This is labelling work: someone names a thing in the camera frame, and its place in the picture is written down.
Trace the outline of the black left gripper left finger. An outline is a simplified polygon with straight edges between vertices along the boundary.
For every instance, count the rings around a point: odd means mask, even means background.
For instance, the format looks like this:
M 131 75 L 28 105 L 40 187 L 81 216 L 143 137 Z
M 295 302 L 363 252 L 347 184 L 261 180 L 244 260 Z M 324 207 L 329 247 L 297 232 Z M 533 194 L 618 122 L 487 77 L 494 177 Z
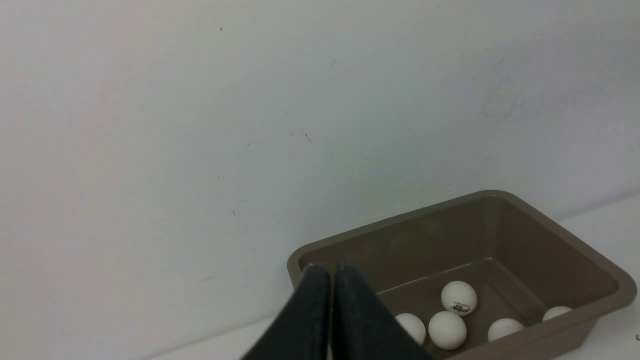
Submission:
M 331 285 L 326 269 L 308 265 L 286 305 L 243 360 L 325 360 Z

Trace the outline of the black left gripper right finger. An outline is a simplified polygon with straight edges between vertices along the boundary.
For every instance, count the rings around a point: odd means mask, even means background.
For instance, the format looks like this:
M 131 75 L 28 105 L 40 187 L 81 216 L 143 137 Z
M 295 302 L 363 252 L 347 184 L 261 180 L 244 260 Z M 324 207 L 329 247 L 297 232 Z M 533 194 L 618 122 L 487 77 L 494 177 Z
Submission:
M 354 265 L 341 264 L 333 287 L 334 360 L 430 360 Z

